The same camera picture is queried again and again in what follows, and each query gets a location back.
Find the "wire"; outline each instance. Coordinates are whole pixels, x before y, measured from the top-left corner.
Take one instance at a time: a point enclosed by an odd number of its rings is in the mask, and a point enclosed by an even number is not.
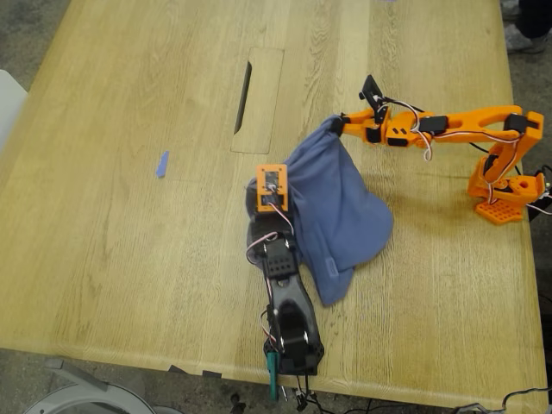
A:
[[[539,293],[538,296],[539,296],[539,298],[544,298],[544,299],[548,300],[552,304],[552,299],[549,298],[548,296],[545,296],[542,293]]]
[[[536,207],[535,205],[527,204],[527,207],[529,207],[530,209],[533,209],[533,210],[540,211],[541,213],[546,214],[547,216],[552,216],[552,212],[550,212],[550,211],[544,211],[543,209],[539,209],[539,208]]]
[[[445,138],[447,136],[452,136],[452,135],[465,135],[465,134],[480,134],[480,135],[484,135],[486,136],[487,138],[489,138],[490,140],[493,140],[493,141],[496,141],[496,142],[502,142],[504,144],[512,144],[516,141],[519,141],[521,139],[521,134],[519,134],[516,138],[514,138],[513,140],[505,140],[503,138],[498,138],[496,135],[491,135],[491,134],[488,134],[487,132],[483,132],[483,131],[454,131],[454,132],[447,132],[445,134],[439,134],[439,135],[434,135],[434,138]]]
[[[379,408],[407,407],[407,406],[409,406],[409,405],[410,405],[410,404],[378,405],[377,407],[373,407],[372,410],[370,410],[370,411],[378,410]]]
[[[251,250],[251,248],[253,248],[253,246],[259,244],[260,242],[263,242],[265,240],[269,241],[269,242],[273,242],[274,240],[276,240],[278,238],[278,232],[277,231],[271,231],[270,233],[267,233],[265,235],[263,235],[262,237],[260,237],[259,239],[255,240],[253,243],[251,243],[248,248],[246,248],[245,250],[245,257],[246,259],[248,260],[249,263],[251,263],[252,265],[258,265],[259,262],[252,262],[251,259],[249,259],[249,250]]]
[[[295,234],[295,230],[294,230],[294,228],[293,228],[293,226],[292,226],[292,222],[290,222],[289,218],[287,218],[287,217],[285,216],[285,214],[282,213],[282,211],[281,211],[278,207],[276,207],[274,204],[272,204],[272,203],[269,203],[269,204],[271,205],[271,207],[272,207],[278,214],[280,214],[280,215],[282,216],[282,218],[283,218],[284,220],[287,221],[287,223],[288,223],[288,224],[290,225],[290,227],[292,228],[292,234]]]
[[[260,315],[259,315],[260,328],[263,330],[263,332],[265,333],[265,335],[268,336],[268,337],[271,339],[271,341],[273,341],[274,343],[276,343],[276,338],[275,338],[273,335],[271,335],[271,333],[268,332],[267,328],[265,328],[265,325],[262,324],[262,317],[263,317],[263,315],[266,315],[266,313],[267,313],[267,310],[265,309],[265,310],[263,310],[263,311],[260,313]]]
[[[318,407],[318,410],[319,410],[322,414],[324,414],[324,413],[326,413],[326,414],[335,414],[333,411],[325,410],[324,408],[322,408],[322,406],[320,405],[320,403],[318,402],[317,399],[314,399],[314,400],[313,400],[313,399],[308,399],[308,398],[306,398],[305,401],[306,401],[307,403],[314,404],[316,407]]]
[[[469,142],[468,144],[471,145],[471,146],[474,147],[474,148],[479,149],[480,151],[483,151],[483,152],[486,153],[486,154],[489,154],[489,152],[488,152],[486,149],[480,147],[479,145],[475,145],[473,142]],[[515,166],[514,168],[516,168],[516,173],[517,173],[517,175],[521,175],[521,171],[519,171],[518,166]]]
[[[390,97],[384,97],[384,101],[386,101],[389,104],[396,104],[396,105],[404,106],[405,108],[408,108],[412,112],[412,114],[414,114],[414,117],[416,117],[416,123],[411,128],[411,132],[415,132],[418,135],[420,135],[420,137],[422,138],[423,143],[425,144],[426,149],[423,152],[423,160],[431,161],[431,159],[433,158],[433,149],[431,148],[431,143],[428,140],[428,138],[425,136],[425,133],[421,132],[420,129],[419,129],[420,128],[420,116],[417,114],[417,111],[418,112],[423,112],[423,111],[420,110],[419,108],[416,108],[415,106],[412,106],[412,105],[406,103],[406,102],[398,101],[397,99],[391,99]],[[386,103],[384,103],[384,105],[382,105],[378,109],[378,111],[380,111],[381,108],[383,108],[385,105],[386,105]]]
[[[473,142],[469,142],[468,144],[471,145],[472,147],[479,149],[480,151],[483,151],[486,154],[489,154],[489,152],[486,149],[480,147],[479,145],[474,144]]]
[[[364,411],[364,412],[372,412],[374,410],[378,410],[380,408],[392,408],[392,407],[407,407],[411,404],[387,404],[387,405],[378,405],[377,407],[373,407],[370,410],[366,410],[364,408],[352,408],[350,410],[347,410],[343,412],[343,414],[349,414],[350,412],[356,412],[356,411]]]
[[[514,395],[528,394],[530,392],[547,392],[550,390],[552,390],[552,386],[549,386],[547,388],[529,388],[527,390],[510,392],[509,394],[506,394],[504,399],[502,400],[502,408],[500,410],[489,410],[485,408],[483,405],[481,405],[480,403],[473,403],[470,405],[463,405],[460,407],[456,407],[453,409],[452,412],[453,414],[456,414],[458,412],[473,411],[474,409],[477,409],[479,411],[485,412],[486,414],[490,414],[492,412],[504,413],[506,411],[506,403],[508,402],[508,399],[510,397],[513,397]]]
[[[301,383],[299,382],[299,376],[296,375],[295,378],[297,378],[297,388],[304,395],[303,388],[301,388]]]

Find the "green connector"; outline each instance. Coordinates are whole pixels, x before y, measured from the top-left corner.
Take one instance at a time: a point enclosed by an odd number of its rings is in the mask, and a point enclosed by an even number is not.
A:
[[[279,354],[277,352],[267,353],[267,368],[270,375],[270,399],[278,401],[278,365]]]

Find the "wood grain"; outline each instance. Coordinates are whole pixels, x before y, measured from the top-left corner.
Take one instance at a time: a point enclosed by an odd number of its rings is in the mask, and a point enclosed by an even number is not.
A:
[[[232,151],[268,154],[283,58],[284,51],[281,49],[251,48],[248,57],[250,82],[241,93],[247,98],[241,127],[232,137]]]
[[[362,109],[368,73],[435,112],[509,104],[498,2],[446,3],[73,0],[0,154],[0,347],[268,382],[244,187]],[[284,51],[268,154],[231,151],[252,47]],[[342,141],[395,225],[333,306],[302,267],[326,347],[311,386],[495,409],[544,386],[529,226],[472,212],[480,155]]]

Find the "white wire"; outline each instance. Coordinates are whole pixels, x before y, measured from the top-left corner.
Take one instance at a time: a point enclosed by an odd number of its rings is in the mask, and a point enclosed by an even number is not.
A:
[[[262,316],[266,313],[267,313],[267,310],[265,309],[259,315],[260,328],[263,330],[265,335],[268,336],[271,339],[271,341],[276,342],[276,338],[273,335],[271,335],[271,333],[267,330],[267,328],[265,328],[265,325],[262,324]]]
[[[404,105],[405,108],[407,108],[408,110],[410,110],[414,114],[414,117],[416,117],[416,123],[411,128],[411,132],[415,132],[418,135],[420,135],[420,137],[423,140],[423,143],[425,143],[426,149],[423,152],[423,160],[424,161],[431,161],[431,159],[433,158],[433,149],[431,148],[430,141],[427,139],[425,134],[423,132],[421,132],[420,129],[419,129],[420,128],[420,116],[417,114],[417,111],[411,105],[409,105],[409,104],[407,104],[406,102],[403,102],[403,101],[398,101],[397,99],[393,99],[391,102],[385,103],[384,105],[382,105],[378,109],[378,111],[380,111],[381,108],[383,108],[384,106],[387,106],[388,104]]]
[[[521,139],[521,135],[518,135],[517,138],[515,138],[513,140],[504,140],[502,138],[498,138],[495,135],[491,135],[491,134],[488,134],[487,132],[483,132],[483,131],[455,131],[455,132],[448,132],[446,134],[434,135],[433,137],[438,140],[439,138],[444,138],[445,136],[465,135],[465,134],[481,134],[481,135],[484,135],[484,136],[486,136],[487,138],[489,138],[493,141],[503,142],[504,144],[512,144],[512,143],[517,142]]]
[[[262,237],[260,237],[259,239],[255,240],[253,243],[251,243],[248,248],[245,250],[245,257],[248,259],[248,262],[251,263],[252,265],[257,265],[257,263],[254,263],[251,261],[251,259],[249,259],[249,250],[251,250],[251,248],[257,244],[259,244],[260,242],[263,242],[265,240],[268,240],[269,242],[272,242],[274,240],[276,240],[278,238],[278,232],[277,231],[271,231],[270,233],[267,233],[265,235],[263,235]]]
[[[552,212],[550,211],[544,211],[542,209],[539,209],[538,207],[534,206],[534,205],[531,205],[531,204],[527,204],[527,207],[533,209],[533,210],[537,210],[537,211],[540,211],[541,213],[544,213],[546,214],[547,216],[552,216]]]
[[[280,215],[282,216],[282,218],[283,218],[284,220],[287,221],[287,223],[288,223],[288,224],[290,225],[290,227],[292,228],[292,234],[295,234],[295,230],[294,230],[294,228],[293,228],[293,226],[292,226],[292,222],[289,221],[289,219],[285,216],[284,213],[282,213],[282,212],[280,211],[280,209],[279,209],[278,207],[276,207],[276,206],[275,206],[274,204],[272,204],[272,203],[269,203],[269,204],[272,206],[272,208],[273,208],[278,214],[280,214]]]

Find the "white object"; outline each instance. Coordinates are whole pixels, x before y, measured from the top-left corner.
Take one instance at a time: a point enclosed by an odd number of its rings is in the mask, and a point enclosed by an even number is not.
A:
[[[0,150],[8,139],[27,92],[6,71],[0,71]]]

